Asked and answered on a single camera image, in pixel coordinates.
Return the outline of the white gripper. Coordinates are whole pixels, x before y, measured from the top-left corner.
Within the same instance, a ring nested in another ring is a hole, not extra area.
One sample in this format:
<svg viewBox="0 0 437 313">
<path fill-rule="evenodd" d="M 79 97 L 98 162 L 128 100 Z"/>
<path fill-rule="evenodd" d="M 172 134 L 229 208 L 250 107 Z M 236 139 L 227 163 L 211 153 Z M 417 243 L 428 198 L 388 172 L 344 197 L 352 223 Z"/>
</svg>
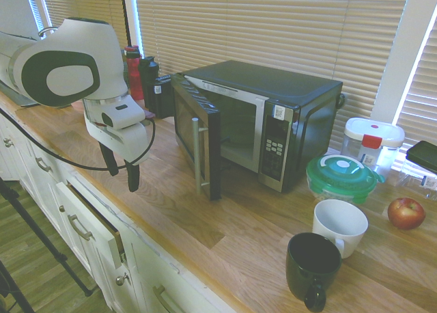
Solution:
<svg viewBox="0 0 437 313">
<path fill-rule="evenodd" d="M 116 129 L 110 126 L 98 126 L 85 119 L 89 134 L 99 142 L 100 150 L 110 175 L 119 173 L 119 167 L 114 154 L 125 160 L 128 174 L 128 188 L 135 192 L 139 188 L 140 167 L 149 154 L 145 153 L 149 139 L 143 122 L 138 122 L 126 128 Z"/>
</svg>

